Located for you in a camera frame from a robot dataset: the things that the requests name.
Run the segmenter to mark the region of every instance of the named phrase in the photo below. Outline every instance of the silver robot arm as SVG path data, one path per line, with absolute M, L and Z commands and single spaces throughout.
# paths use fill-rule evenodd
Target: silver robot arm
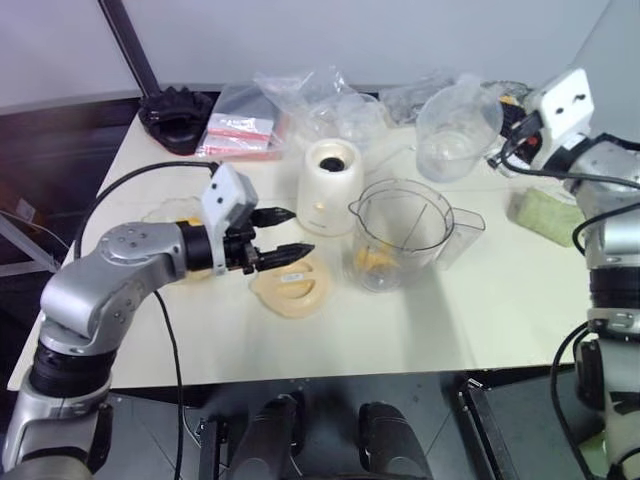
M 615 137 L 606 134 L 588 137 L 594 110 L 591 98 L 584 70 L 562 75 L 527 97 L 528 115 L 512 127 L 512 132 L 522 131 L 518 138 L 508 138 L 507 142 L 515 147 L 535 134 L 531 143 L 539 143 L 539 149 L 529 158 L 526 151 L 521 153 L 531 169 L 546 171 L 549 176 L 562 178 L 557 174 L 568 172 L 629 182 L 624 186 L 568 179 L 564 186 L 575 196 L 587 220 L 630 207 L 626 213 L 594 221 L 585 230 L 584 253 L 593 304 L 587 313 L 588 328 L 598 338 L 583 341 L 575 360 L 578 396 L 604 417 L 610 474 L 637 479 L 640 478 L 640 209 L 631 206 L 640 202 L 640 158 L 623 148 L 625 142 Z
M 25 375 L 2 452 L 8 479 L 90 478 L 109 451 L 111 366 L 136 309 L 152 292 L 213 268 L 245 273 L 288 265 L 312 245 L 260 252 L 254 227 L 294 215 L 255 210 L 247 177 L 221 166 L 202 197 L 205 226 L 128 223 L 97 248 L 56 273 L 46 285 L 34 363 Z

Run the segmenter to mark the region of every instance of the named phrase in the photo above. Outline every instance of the clear plastic cup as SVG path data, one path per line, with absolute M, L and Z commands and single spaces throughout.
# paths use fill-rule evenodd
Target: clear plastic cup
M 496 91 L 474 81 L 444 88 L 418 114 L 418 171 L 434 182 L 464 177 L 495 142 L 502 120 Z
M 357 218 L 350 273 L 373 292 L 413 282 L 434 260 L 448 268 L 485 229 L 480 215 L 412 180 L 374 183 L 349 210 Z

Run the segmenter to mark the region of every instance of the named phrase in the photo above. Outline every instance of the tabletop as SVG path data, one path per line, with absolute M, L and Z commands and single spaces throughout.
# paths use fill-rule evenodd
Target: tabletop
M 486 232 L 448 270 L 429 267 L 411 287 L 374 294 L 353 283 L 343 268 L 351 234 L 323 238 L 295 220 L 260 230 L 254 243 L 263 249 L 297 241 L 315 244 L 313 254 L 329 267 L 331 292 L 316 313 L 288 319 L 265 307 L 249 289 L 252 276 L 239 272 L 163 287 L 185 384 L 551 363 L 562 339 L 585 320 L 589 299 L 584 259 L 511 223 L 506 210 L 514 193 L 530 186 L 559 190 L 561 185 L 550 179 L 508 179 L 486 164 L 457 182 L 431 183 L 415 168 L 415 153 L 407 148 L 414 141 L 411 129 L 390 131 L 371 154 L 365 183 L 389 177 L 421 181 L 454 207 L 481 214 Z M 102 188 L 131 170 L 177 158 L 184 157 L 156 144 L 136 118 Z M 301 164 L 302 150 L 295 147 L 281 160 L 234 162 L 251 178 L 259 207 L 293 210 Z M 91 218 L 84 253 L 109 228 L 144 219 L 169 199 L 198 197 L 208 181 L 205 169 L 169 168 L 124 184 Z M 39 328 L 37 321 L 10 390 L 19 388 L 32 362 Z M 150 297 L 138 309 L 118 352 L 112 386 L 167 386 L 175 381 L 161 310 Z

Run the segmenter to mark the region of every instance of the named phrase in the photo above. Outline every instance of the black pole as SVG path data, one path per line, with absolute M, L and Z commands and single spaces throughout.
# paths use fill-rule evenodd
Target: black pole
M 150 97 L 161 93 L 158 80 L 151 70 L 122 0 L 98 0 L 98 4 L 111 27 L 113 36 L 122 50 L 131 73 L 142 90 L 142 94 L 145 97 Z

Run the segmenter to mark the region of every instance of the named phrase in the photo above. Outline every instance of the green sponge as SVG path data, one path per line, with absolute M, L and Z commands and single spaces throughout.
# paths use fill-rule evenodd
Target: green sponge
M 563 247 L 573 245 L 571 233 L 584 221 L 576 205 L 536 188 L 528 189 L 524 195 L 514 195 L 507 216 L 512 222 Z

